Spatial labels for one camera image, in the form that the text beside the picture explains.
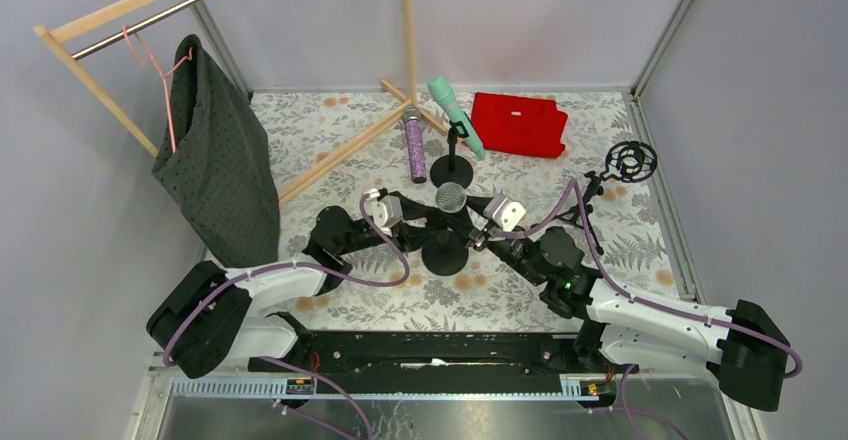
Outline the mint green microphone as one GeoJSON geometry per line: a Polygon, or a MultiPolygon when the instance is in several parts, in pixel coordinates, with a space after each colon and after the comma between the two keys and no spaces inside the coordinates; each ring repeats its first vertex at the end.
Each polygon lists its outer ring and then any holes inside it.
{"type": "Polygon", "coordinates": [[[432,99],[447,115],[449,124],[457,130],[459,137],[479,160],[484,160],[486,150],[483,142],[447,79],[442,75],[434,76],[428,80],[427,87],[432,99]]]}

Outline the black glitter microphone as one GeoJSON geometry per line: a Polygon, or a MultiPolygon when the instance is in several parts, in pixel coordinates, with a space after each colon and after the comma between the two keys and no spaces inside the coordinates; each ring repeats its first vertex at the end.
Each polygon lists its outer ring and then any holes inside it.
{"type": "Polygon", "coordinates": [[[471,223],[467,211],[467,194],[465,188],[456,182],[441,184],[435,193],[435,206],[444,214],[466,224],[471,223]]]}

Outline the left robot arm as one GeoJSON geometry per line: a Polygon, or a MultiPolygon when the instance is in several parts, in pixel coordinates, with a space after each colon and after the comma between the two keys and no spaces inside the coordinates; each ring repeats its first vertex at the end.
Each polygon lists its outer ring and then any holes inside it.
{"type": "Polygon", "coordinates": [[[195,379],[226,362],[285,357],[302,332],[269,308],[354,282],[346,254],[386,245],[408,269],[406,253],[445,231],[448,218],[384,189],[367,191],[360,212],[354,219],[341,206],[322,209],[306,247],[289,260],[230,269],[213,261],[195,264],[146,324],[164,364],[195,379]]]}

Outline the black round-base mic stand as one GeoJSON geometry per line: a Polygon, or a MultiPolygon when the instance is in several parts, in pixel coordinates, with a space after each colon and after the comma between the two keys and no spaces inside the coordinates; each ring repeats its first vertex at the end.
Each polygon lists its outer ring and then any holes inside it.
{"type": "Polygon", "coordinates": [[[446,183],[456,183],[463,188],[471,185],[474,177],[473,167],[466,158],[457,154],[459,139],[459,131],[452,126],[447,136],[448,153],[438,158],[430,169],[430,180],[435,187],[446,183]]]}

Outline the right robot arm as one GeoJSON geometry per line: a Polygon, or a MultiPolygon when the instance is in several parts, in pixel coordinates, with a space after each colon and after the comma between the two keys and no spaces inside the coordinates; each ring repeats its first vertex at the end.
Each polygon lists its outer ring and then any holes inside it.
{"type": "Polygon", "coordinates": [[[488,222],[470,234],[475,247],[542,286],[539,298],[549,310],[582,320],[574,342],[581,359],[695,376],[752,409],[778,410],[794,358],[759,304],[702,305],[610,282],[584,264],[583,251],[561,227],[547,228],[537,240],[495,239],[496,228],[516,226],[524,215],[510,198],[472,196],[467,205],[488,222]]]}

